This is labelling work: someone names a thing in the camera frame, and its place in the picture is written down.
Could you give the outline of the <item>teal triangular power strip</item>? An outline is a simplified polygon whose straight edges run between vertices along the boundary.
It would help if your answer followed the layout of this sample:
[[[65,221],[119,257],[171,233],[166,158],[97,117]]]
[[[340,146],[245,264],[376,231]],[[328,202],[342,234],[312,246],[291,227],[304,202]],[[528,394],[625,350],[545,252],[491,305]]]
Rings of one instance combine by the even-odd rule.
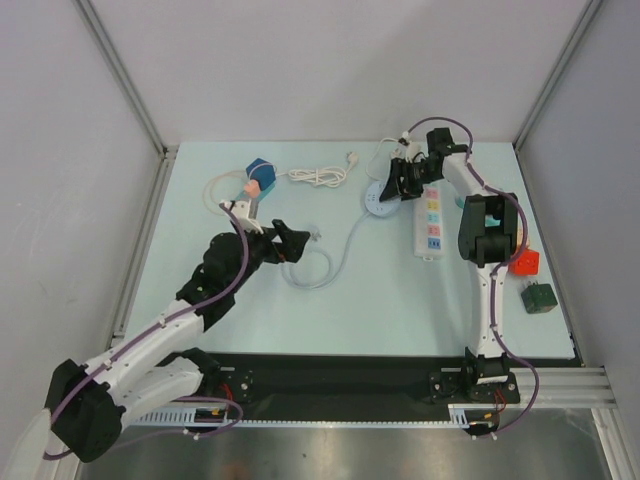
[[[464,209],[465,202],[466,202],[466,200],[463,197],[461,197],[461,196],[456,196],[455,197],[455,204],[459,209],[461,209],[461,210]],[[485,226],[486,227],[494,227],[494,226],[498,226],[499,224],[500,224],[500,221],[495,219],[493,216],[491,216],[491,215],[486,215],[485,216]]]

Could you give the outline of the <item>dark blue cube adapter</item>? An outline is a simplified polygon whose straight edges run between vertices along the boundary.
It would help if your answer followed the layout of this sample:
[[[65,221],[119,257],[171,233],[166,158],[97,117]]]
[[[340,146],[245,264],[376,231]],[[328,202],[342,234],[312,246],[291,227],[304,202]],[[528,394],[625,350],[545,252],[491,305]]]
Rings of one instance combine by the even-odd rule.
[[[245,172],[250,181],[257,182],[261,191],[267,190],[276,181],[274,165],[262,158],[256,158],[245,168]]]

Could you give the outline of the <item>round light blue socket hub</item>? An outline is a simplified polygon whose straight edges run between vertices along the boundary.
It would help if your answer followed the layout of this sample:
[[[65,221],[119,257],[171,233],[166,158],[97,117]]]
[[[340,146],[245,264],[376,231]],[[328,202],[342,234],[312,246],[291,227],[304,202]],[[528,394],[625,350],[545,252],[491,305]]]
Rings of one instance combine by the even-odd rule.
[[[394,215],[400,208],[399,199],[383,202],[380,199],[384,188],[383,181],[376,181],[369,185],[364,195],[364,206],[366,211],[378,218],[387,218]]]

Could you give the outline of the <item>dark green cube adapter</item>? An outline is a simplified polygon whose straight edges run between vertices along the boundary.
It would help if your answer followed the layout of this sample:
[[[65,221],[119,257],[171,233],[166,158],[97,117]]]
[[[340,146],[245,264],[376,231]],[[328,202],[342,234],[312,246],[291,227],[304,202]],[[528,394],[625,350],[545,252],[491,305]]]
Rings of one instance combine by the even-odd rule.
[[[558,306],[558,300],[549,283],[528,284],[520,293],[520,297],[528,314],[548,313]]]

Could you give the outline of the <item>red cube plug adapter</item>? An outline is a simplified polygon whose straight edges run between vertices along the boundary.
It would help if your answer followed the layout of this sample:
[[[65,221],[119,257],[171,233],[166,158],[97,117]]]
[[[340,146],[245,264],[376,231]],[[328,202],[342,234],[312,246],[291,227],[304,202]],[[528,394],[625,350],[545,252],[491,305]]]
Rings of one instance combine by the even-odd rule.
[[[509,272],[515,276],[536,276],[539,267],[540,253],[526,248],[518,259],[509,265]]]

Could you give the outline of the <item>white multicolour power strip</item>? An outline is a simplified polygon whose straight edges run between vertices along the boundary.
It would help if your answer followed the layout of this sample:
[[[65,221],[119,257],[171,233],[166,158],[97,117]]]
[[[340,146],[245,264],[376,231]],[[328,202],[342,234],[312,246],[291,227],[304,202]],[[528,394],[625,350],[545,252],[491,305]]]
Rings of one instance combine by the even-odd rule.
[[[444,226],[441,192],[437,184],[423,187],[413,201],[413,252],[425,261],[444,257]]]

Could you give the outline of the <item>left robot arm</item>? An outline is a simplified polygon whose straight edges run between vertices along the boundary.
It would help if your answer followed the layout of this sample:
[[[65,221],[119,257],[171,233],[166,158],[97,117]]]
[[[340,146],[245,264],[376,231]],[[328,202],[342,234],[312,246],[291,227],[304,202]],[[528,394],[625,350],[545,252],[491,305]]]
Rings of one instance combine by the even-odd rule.
[[[214,397],[219,367],[197,338],[235,305],[238,290],[263,264],[298,262],[311,234],[279,219],[257,230],[237,218],[214,236],[174,300],[135,337],[83,363],[67,359],[52,373],[45,400],[50,430],[64,445],[48,461],[104,455],[136,418],[181,397]]]

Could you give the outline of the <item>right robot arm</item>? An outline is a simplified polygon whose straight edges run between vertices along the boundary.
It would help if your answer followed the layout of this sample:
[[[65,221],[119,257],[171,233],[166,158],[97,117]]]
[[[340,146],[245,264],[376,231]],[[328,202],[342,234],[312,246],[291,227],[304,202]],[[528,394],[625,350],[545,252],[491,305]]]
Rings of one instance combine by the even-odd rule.
[[[426,146],[414,157],[391,160],[379,201],[416,200],[440,180],[464,199],[457,246],[471,275],[472,323],[461,388],[469,399],[484,401],[508,381],[503,288],[508,265],[522,254],[518,229],[526,227],[526,218],[516,195],[482,179],[470,161],[471,145],[455,143],[448,128],[428,132]]]

